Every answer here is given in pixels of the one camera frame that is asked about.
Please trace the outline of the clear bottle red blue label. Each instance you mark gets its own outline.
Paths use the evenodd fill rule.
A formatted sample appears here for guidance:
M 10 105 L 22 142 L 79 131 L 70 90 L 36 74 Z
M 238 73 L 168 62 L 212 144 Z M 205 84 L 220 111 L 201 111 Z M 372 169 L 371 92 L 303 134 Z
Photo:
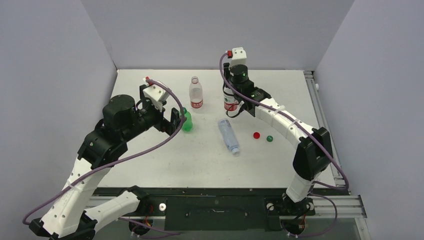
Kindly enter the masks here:
M 237 110 L 239 102 L 236 100 L 234 92 L 224 86 L 223 87 L 223 96 L 224 96 L 224 109 L 229 112 Z

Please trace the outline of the green plastic bottle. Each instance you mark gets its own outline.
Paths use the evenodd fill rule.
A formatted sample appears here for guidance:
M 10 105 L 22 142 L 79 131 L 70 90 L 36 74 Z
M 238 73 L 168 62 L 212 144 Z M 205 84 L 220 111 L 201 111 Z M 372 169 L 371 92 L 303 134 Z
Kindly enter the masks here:
M 184 132 L 188 133 L 193 129 L 192 115 L 185 107 L 183 107 L 182 111 L 179 114 L 181 119 L 183 119 L 182 114 L 184 114 L 185 120 L 181 129 Z

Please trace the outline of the clear bottle blue cap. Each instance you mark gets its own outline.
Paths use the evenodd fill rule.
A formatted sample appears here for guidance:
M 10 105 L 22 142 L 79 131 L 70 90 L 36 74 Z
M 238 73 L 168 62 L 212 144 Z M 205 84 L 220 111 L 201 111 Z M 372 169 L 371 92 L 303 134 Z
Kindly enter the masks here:
M 238 155 L 240 153 L 240 145 L 229 120 L 227 118 L 220 119 L 217 125 L 227 149 L 232 155 Z

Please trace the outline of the green bottle cap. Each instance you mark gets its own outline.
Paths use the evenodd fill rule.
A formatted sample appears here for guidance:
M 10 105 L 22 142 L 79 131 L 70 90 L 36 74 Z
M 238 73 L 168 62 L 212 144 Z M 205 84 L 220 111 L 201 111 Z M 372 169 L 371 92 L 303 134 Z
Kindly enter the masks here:
M 274 140 L 274 138 L 273 138 L 273 136 L 268 135 L 268 136 L 266 137 L 266 140 L 267 140 L 268 142 L 272 142 L 272 141 Z

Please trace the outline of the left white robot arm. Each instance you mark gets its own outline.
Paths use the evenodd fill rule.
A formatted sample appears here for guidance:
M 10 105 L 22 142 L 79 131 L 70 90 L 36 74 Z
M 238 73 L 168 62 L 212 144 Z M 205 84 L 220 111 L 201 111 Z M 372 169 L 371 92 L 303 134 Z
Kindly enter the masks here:
M 149 195 L 138 186 L 94 208 L 86 207 L 100 181 L 117 164 L 126 161 L 128 142 L 155 128 L 173 138 L 182 128 L 182 106 L 164 117 L 164 105 L 173 92 L 160 82 L 148 80 L 139 87 L 140 99 L 127 94 L 112 97 L 103 107 L 102 119 L 84 139 L 65 186 L 48 201 L 50 209 L 40 218 L 23 223 L 39 237 L 50 240 L 91 240 L 118 218 L 149 209 Z

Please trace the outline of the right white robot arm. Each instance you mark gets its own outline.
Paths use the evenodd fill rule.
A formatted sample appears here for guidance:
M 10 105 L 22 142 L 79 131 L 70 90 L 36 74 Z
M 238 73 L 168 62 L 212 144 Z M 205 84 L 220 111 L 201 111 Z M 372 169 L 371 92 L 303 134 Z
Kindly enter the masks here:
M 224 87 L 239 102 L 239 109 L 262 120 L 278 131 L 295 149 L 292 162 L 294 177 L 282 199 L 283 209 L 294 214 L 302 207 L 318 176 L 333 157 L 329 131 L 312 127 L 295 118 L 265 90 L 249 79 L 248 67 L 243 64 L 222 64 Z

